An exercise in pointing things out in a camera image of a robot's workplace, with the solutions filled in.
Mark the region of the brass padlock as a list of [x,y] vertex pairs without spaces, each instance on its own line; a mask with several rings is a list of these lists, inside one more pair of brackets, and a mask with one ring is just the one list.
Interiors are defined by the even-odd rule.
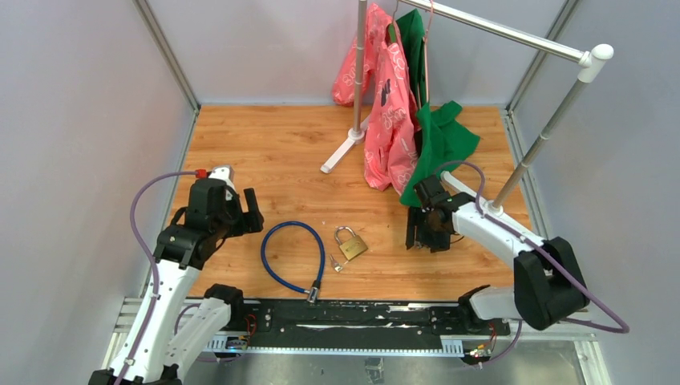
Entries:
[[[341,239],[343,233],[350,235],[345,241]],[[347,261],[353,261],[368,250],[366,242],[348,226],[337,227],[334,232],[334,239]]]

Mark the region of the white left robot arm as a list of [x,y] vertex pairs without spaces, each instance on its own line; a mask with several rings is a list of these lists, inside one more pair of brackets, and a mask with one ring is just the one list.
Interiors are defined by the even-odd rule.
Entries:
[[263,230],[264,218],[253,188],[236,193],[226,180],[200,178],[187,206],[158,236],[151,287],[128,337],[91,384],[182,384],[208,341],[222,328],[239,330],[246,320],[242,290],[211,286],[191,318],[176,327],[184,301],[208,259],[224,241]]

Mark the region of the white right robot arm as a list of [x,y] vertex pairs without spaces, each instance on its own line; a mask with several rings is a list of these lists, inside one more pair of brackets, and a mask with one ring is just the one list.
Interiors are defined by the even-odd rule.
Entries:
[[561,237],[546,240],[508,215],[487,210],[468,187],[450,194],[436,176],[414,187],[419,207],[408,212],[406,247],[448,251],[452,237],[476,241],[513,271],[511,286],[484,285],[458,299],[459,327],[479,334],[490,320],[522,320],[545,330],[585,308],[582,276],[572,246]]

